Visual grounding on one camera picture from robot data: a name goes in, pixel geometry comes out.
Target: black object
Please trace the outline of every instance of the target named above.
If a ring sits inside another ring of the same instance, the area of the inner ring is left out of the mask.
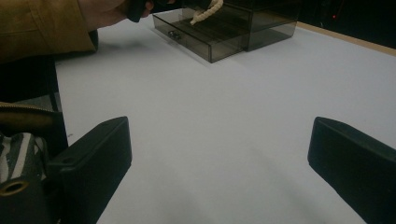
[[[396,150],[355,128],[316,118],[310,166],[367,223],[396,223]]]
[[[143,12],[145,11],[146,2],[147,2],[147,0],[133,0],[133,1],[131,1],[130,5],[128,7],[127,18],[130,21],[139,22],[140,17],[142,16]],[[162,6],[165,6],[168,1],[167,0],[156,0],[155,2]]]
[[[1,223],[96,223],[131,161],[128,119],[103,122],[49,161],[44,181],[26,176],[0,185]]]

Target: drawer handle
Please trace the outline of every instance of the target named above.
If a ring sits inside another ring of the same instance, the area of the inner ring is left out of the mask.
[[[181,35],[178,34],[176,31],[169,31],[168,35],[169,35],[169,37],[171,37],[172,39],[175,39],[175,40],[181,39]]]

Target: dark background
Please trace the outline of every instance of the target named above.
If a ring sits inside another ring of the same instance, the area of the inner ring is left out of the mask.
[[[299,21],[396,49],[396,0],[302,0]]]

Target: person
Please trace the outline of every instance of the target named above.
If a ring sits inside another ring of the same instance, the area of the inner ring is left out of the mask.
[[[89,32],[125,20],[128,6],[128,0],[0,0],[0,63],[95,50]],[[142,18],[153,7],[148,0]]]

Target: striped fabric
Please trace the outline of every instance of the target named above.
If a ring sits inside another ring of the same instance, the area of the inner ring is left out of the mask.
[[[45,140],[31,133],[18,133],[11,137],[0,133],[0,184],[20,176],[35,175],[46,178]]]

